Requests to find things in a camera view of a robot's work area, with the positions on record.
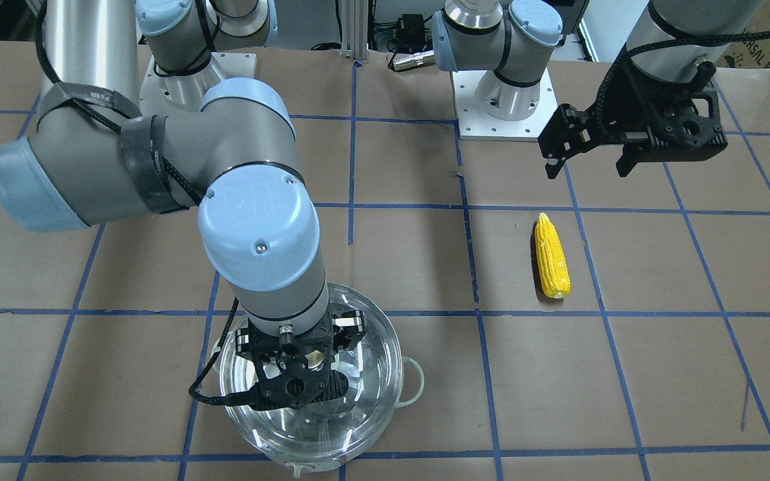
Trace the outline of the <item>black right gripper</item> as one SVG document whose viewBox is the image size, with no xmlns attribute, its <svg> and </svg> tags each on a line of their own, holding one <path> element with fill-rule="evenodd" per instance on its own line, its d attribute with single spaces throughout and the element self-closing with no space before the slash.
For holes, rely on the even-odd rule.
<svg viewBox="0 0 770 481">
<path fill-rule="evenodd" d="M 282 325 L 276 336 L 254 325 L 237 329 L 237 355 L 254 363 L 257 383 L 237 393 L 237 405 L 255 411 L 299 409 L 309 403 L 345 396 L 348 378 L 331 365 L 342 350 L 353 350 L 366 334 L 363 311 L 341 315 L 326 311 L 309 329 L 296 334 Z"/>
</svg>

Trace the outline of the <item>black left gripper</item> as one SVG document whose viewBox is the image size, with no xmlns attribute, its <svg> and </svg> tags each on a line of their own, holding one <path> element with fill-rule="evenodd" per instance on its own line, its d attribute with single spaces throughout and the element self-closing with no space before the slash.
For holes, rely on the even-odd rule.
<svg viewBox="0 0 770 481">
<path fill-rule="evenodd" d="M 712 61 L 697 60 L 691 82 L 675 84 L 642 73 L 627 59 L 604 97 L 607 127 L 595 106 L 584 112 L 571 104 L 556 107 L 538 137 L 547 177 L 555 179 L 572 156 L 609 143 L 623 146 L 616 162 L 620 178 L 640 162 L 702 162 L 724 152 L 716 71 Z"/>
</svg>

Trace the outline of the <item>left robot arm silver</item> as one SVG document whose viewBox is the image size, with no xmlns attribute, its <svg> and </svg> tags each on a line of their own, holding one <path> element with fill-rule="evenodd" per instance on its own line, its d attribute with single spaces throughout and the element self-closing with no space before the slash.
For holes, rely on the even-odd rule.
<svg viewBox="0 0 770 481">
<path fill-rule="evenodd" d="M 648 1 L 608 68 L 592 106 L 562 103 L 538 137 L 545 170 L 597 146 L 619 145 L 622 177 L 642 162 L 702 162 L 727 149 L 714 76 L 719 58 L 761 1 Z M 565 33 L 544 1 L 447 1 L 431 21 L 446 72 L 486 72 L 480 99 L 501 118 L 503 94 L 536 94 Z"/>
</svg>

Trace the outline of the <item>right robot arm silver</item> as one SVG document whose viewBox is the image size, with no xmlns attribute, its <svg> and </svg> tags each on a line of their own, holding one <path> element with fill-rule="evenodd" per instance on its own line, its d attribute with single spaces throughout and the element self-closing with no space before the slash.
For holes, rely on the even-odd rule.
<svg viewBox="0 0 770 481">
<path fill-rule="evenodd" d="M 218 80 L 196 108 L 148 115 L 135 77 L 136 26 L 152 46 L 198 27 L 211 62 L 223 33 L 193 1 L 43 1 L 35 49 L 45 74 L 37 133 L 0 147 L 0 203 L 23 228 L 54 232 L 148 214 L 198 210 L 206 255 L 248 325 L 236 353 L 256 383 L 198 402 L 300 409 L 350 390 L 334 365 L 364 336 L 360 311 L 333 313 L 321 226 L 297 134 L 280 95 L 254 78 Z"/>
</svg>

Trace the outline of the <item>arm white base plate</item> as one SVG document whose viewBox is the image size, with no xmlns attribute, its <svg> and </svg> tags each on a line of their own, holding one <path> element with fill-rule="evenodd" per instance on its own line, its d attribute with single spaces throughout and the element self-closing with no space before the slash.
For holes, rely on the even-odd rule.
<svg viewBox="0 0 770 481">
<path fill-rule="evenodd" d="M 170 116 L 177 112 L 198 112 L 205 92 L 224 79 L 253 78 L 257 72 L 254 53 L 212 53 L 205 68 L 184 76 L 161 76 L 161 68 L 150 59 L 140 95 L 143 116 Z"/>
<path fill-rule="evenodd" d="M 548 70 L 528 88 L 504 84 L 491 71 L 451 77 L 462 139 L 535 142 L 558 106 Z"/>
</svg>

